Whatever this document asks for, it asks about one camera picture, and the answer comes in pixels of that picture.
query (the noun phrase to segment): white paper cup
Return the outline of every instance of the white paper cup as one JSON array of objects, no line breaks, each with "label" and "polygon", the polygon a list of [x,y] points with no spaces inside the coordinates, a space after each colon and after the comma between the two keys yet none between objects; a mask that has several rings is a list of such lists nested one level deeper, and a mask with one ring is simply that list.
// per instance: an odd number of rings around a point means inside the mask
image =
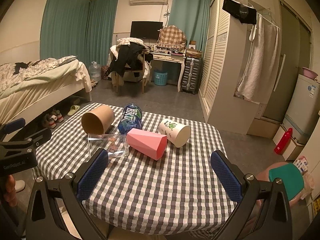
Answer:
[{"label": "white paper cup", "polygon": [[167,139],[177,148],[185,145],[191,136],[190,126],[170,119],[163,119],[158,126],[158,130],[161,134],[165,134]]}]

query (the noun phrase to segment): bed frame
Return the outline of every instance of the bed frame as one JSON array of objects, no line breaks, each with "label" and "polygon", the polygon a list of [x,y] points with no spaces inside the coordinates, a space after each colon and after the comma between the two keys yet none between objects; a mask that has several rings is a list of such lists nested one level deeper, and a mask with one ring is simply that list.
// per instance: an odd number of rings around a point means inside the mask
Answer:
[{"label": "bed frame", "polygon": [[[37,116],[42,114],[44,111],[48,110],[49,108],[53,107],[55,104],[59,103],[63,99],[73,95],[74,93],[79,92],[79,96],[85,98],[87,101],[92,101],[91,93],[86,93],[83,85],[83,80],[79,80],[72,84],[69,84],[65,87],[62,87],[45,97],[41,98],[40,100],[36,101],[32,105],[28,106],[24,110],[22,110],[19,114],[17,114],[13,119],[10,121],[14,121],[19,118],[24,118],[26,120],[26,124],[30,123],[33,119]],[[4,141],[9,141],[15,134],[17,134],[19,130],[8,134]]]}]

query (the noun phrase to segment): blue water bottle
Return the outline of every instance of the blue water bottle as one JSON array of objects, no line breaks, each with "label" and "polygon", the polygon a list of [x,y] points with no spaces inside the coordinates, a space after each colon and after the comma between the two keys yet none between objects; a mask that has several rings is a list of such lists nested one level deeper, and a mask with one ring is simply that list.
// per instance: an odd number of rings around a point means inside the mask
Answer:
[{"label": "blue water bottle", "polygon": [[127,134],[132,128],[142,129],[142,111],[135,104],[124,107],[122,117],[118,125],[121,134]]}]

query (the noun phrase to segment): gray suitcase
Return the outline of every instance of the gray suitcase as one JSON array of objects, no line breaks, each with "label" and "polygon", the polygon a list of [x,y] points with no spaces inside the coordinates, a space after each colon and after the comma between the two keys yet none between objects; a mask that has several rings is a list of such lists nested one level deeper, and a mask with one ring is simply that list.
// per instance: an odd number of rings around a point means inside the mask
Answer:
[{"label": "gray suitcase", "polygon": [[181,89],[197,93],[201,76],[201,59],[187,57],[181,80]]}]

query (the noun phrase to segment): desk drawer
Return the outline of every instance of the desk drawer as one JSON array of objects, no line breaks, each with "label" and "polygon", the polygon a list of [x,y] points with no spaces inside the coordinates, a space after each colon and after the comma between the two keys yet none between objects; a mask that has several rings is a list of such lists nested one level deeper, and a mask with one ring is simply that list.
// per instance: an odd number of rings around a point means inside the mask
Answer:
[{"label": "desk drawer", "polygon": [[175,62],[182,62],[184,61],[184,58],[183,57],[180,57],[180,56],[174,56],[174,55],[167,55],[166,60],[170,60],[170,61],[175,61]]},{"label": "desk drawer", "polygon": [[162,60],[165,60],[165,57],[166,57],[166,55],[164,54],[164,55],[153,55],[153,59],[162,59]]}]

